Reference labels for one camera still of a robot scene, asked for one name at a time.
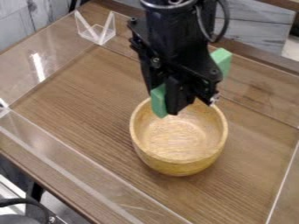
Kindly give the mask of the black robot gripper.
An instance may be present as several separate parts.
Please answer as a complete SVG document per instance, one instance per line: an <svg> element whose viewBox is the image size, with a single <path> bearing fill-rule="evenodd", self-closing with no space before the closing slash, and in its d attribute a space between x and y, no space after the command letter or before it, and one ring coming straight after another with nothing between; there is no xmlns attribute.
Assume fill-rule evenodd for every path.
<svg viewBox="0 0 299 224"><path fill-rule="evenodd" d="M213 61L209 43L214 33L217 3L146 3L145 16L127 21L133 32L146 87L166 85L167 113L177 116L196 96L212 106L221 98L222 72Z"/></svg>

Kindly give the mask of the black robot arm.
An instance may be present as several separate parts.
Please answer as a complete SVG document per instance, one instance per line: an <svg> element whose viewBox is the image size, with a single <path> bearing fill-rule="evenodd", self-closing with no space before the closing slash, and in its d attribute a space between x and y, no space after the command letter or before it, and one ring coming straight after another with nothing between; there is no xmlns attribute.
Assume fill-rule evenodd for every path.
<svg viewBox="0 0 299 224"><path fill-rule="evenodd" d="M212 105L224 72L209 44L230 26L228 0L141 0L145 16L131 18L135 50L151 107L161 118L178 115L196 101Z"/></svg>

